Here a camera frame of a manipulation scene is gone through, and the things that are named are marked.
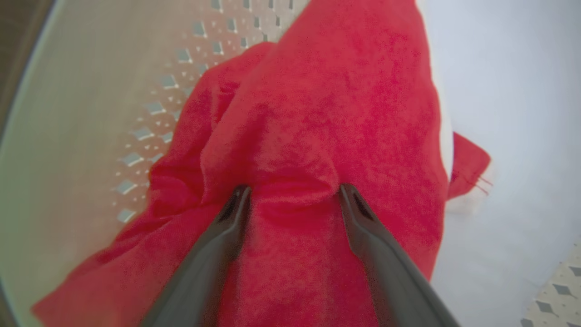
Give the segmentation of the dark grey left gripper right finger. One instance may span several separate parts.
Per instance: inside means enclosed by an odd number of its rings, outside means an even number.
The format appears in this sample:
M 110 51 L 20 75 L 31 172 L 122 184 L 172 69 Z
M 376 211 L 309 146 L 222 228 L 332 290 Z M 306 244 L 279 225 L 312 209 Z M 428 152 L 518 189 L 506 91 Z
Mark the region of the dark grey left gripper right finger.
M 357 188 L 340 186 L 351 251 L 362 262 L 380 327 L 456 327 L 458 322 Z

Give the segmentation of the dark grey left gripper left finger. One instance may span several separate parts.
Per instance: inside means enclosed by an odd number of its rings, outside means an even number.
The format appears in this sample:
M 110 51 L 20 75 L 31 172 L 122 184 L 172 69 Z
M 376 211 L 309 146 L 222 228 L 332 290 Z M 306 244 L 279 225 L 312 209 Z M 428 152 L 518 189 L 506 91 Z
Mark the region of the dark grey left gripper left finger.
M 244 244 L 251 187 L 239 185 L 141 321 L 143 327 L 215 327 L 227 271 Z

